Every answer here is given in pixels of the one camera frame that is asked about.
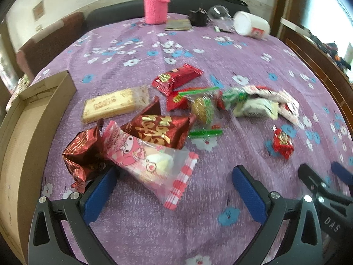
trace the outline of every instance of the pink bottle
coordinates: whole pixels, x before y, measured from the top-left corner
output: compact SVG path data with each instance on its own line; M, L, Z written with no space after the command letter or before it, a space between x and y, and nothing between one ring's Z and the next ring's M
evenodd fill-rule
M165 23L169 2L170 0L144 0L146 23L150 25Z

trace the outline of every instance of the cardboard box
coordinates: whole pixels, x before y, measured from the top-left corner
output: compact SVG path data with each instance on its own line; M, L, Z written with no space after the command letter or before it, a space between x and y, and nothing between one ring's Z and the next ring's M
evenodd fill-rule
M68 71L47 77L19 94L0 126L0 233L23 264L49 149L75 92Z

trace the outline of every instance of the white container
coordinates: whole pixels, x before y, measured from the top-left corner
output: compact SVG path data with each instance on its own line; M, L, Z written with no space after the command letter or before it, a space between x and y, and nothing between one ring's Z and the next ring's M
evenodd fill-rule
M234 15L234 28L239 35L256 39L267 37L271 31L271 27L265 19L243 11Z

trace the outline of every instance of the blue gripper pad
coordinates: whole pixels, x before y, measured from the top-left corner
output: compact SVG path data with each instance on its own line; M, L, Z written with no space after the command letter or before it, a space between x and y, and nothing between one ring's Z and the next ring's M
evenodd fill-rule
M342 180L347 185L353 185L353 176L347 169L345 169L340 163L334 161L331 164L331 171L333 174Z
M97 220L104 207L104 204L107 202L110 194L114 190L117 180L117 169L112 166L105 173L99 184L96 186L84 204L82 218L87 225Z
M237 166L233 168L232 182L252 218L263 225L267 219L265 203Z

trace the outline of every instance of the table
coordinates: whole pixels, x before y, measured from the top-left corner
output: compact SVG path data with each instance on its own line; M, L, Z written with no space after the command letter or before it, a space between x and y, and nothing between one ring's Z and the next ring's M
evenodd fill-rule
M208 86L209 75L213 74L225 86L257 84L285 89L298 100L301 121L294 126L282 117L275 121L235 118L223 112L223 136L185 143L199 160L175 211L165 209L132 177L119 180L98 220L91 223L97 238L119 265L233 264L259 228L231 181L232 169L238 164L243 164L269 191L276 190L286 198L300 198L304 193L297 177L302 163L308 163L333 187L348 192L331 174L330 164L338 160L352 170L351 135L326 88L286 45L275 37L254 40L236 33L217 33L210 26L185 32L166 32L163 28L133 19L95 29L38 74L35 82L68 69L77 87L49 152L43 195L55 200L67 198L72 192L73 178L61 153L79 131L94 126L80 121L85 100L150 85L158 74L184 63L204 71L202 77L184 87ZM149 92L151 100L160 96L165 114L165 97L153 87ZM122 125L135 115L133 112L112 119ZM295 151L288 161L273 156L264 145L273 137L273 125L293 138ZM226 209L233 222L229 226ZM76 256L84 260L69 230L67 235ZM268 258L273 258L278 242Z

